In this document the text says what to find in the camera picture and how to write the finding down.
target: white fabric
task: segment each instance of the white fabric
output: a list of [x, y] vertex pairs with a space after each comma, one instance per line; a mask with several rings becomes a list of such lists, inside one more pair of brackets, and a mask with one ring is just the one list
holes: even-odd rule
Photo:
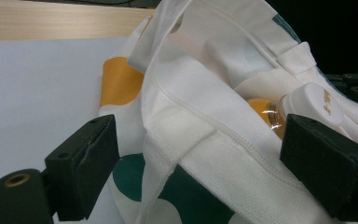
[[243, 98], [279, 98], [308, 82], [344, 108], [358, 142], [358, 104], [337, 93], [262, 0], [162, 1], [129, 62], [145, 72], [146, 223], [176, 164], [249, 223], [337, 223], [279, 160], [282, 141]]

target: white tote bag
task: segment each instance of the white tote bag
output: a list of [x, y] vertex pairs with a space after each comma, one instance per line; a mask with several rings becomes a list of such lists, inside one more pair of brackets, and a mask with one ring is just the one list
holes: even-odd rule
[[109, 179], [126, 223], [338, 223], [279, 160], [282, 141], [247, 104], [309, 82], [345, 113], [307, 42], [262, 0], [167, 0], [106, 61], [100, 115], [115, 114]]

